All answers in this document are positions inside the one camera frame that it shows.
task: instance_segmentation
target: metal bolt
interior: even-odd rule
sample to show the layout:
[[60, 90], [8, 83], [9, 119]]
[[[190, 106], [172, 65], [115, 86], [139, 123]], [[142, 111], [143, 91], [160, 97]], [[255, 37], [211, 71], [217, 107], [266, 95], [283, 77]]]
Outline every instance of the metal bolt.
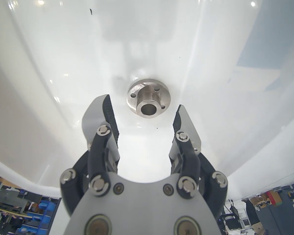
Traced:
[[185, 192], [190, 193], [195, 190], [194, 184], [190, 180], [183, 181], [183, 189]]
[[106, 125], [102, 125], [97, 129], [97, 134], [100, 136], [105, 136], [110, 133], [110, 130]]
[[65, 170], [60, 177], [60, 183], [64, 185], [66, 182], [74, 179], [76, 177], [76, 172], [74, 169]]
[[97, 175], [91, 180], [89, 187], [92, 188], [91, 193], [98, 197], [108, 190], [109, 183], [105, 182], [105, 180], [101, 178], [101, 175]]
[[96, 191], [100, 191], [103, 189], [104, 185], [105, 185], [105, 181], [103, 179], [97, 179], [93, 184], [93, 188]]
[[220, 171], [213, 172], [212, 178], [216, 180], [216, 182], [220, 185], [221, 188], [225, 188], [228, 185], [228, 179]]
[[189, 140], [189, 136], [185, 132], [176, 133], [176, 138], [181, 142], [187, 142]]
[[170, 184], [165, 184], [163, 186], [163, 192], [167, 195], [167, 196], [171, 196], [174, 193], [174, 189], [173, 186]]
[[179, 133], [179, 137], [181, 140], [186, 140], [187, 139], [187, 135], [184, 132]]
[[116, 183], [113, 187], [113, 192], [116, 194], [116, 195], [120, 195], [122, 194], [124, 191], [124, 185], [122, 183]]
[[195, 197], [197, 184], [192, 178], [183, 176], [179, 179], [177, 185], [179, 189], [183, 189], [186, 193], [189, 193], [191, 197]]

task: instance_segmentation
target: metal bushing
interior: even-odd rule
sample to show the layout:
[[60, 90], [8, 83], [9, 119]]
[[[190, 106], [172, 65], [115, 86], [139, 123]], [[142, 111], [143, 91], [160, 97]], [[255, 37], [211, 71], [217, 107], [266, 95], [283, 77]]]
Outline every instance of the metal bushing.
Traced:
[[182, 216], [174, 225], [174, 235], [201, 235], [201, 229], [195, 219], [189, 216]]
[[227, 187], [228, 179], [222, 172], [220, 171], [213, 172], [212, 178], [215, 179], [215, 181], [220, 185], [221, 188]]
[[60, 183], [64, 185], [66, 182], [76, 177], [76, 171], [74, 169], [66, 169], [60, 177]]
[[160, 81], [145, 79], [134, 83], [126, 98], [130, 109], [143, 118], [155, 118], [170, 105], [168, 88]]

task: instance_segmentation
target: hole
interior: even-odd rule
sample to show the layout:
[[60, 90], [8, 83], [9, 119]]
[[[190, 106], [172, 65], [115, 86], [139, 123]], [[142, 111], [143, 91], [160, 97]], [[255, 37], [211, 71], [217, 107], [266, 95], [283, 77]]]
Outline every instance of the hole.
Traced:
[[144, 115], [152, 116], [157, 112], [157, 108], [152, 104], [146, 104], [140, 109]]

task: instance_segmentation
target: metal flange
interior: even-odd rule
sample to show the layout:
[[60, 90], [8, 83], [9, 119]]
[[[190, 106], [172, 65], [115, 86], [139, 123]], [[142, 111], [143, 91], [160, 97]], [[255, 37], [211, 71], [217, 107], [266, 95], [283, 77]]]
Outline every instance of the metal flange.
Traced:
[[137, 115], [143, 118], [155, 118], [167, 110], [171, 96], [162, 82], [144, 79], [129, 88], [126, 101]]

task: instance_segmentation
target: person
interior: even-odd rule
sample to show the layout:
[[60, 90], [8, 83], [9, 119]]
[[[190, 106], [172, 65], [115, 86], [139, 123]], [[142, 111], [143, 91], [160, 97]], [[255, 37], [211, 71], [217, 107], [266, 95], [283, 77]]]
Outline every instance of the person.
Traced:
[[218, 224], [219, 230], [221, 232], [221, 235], [228, 235], [228, 232], [225, 228], [225, 224], [224, 224], [223, 219], [221, 217], [219, 217], [219, 219], [217, 220], [217, 224]]
[[255, 234], [268, 235], [269, 231], [265, 230], [262, 226], [252, 202], [248, 198], [244, 198], [242, 199], [242, 201], [246, 204], [246, 213], [250, 221], [250, 225], [253, 227], [255, 231]]

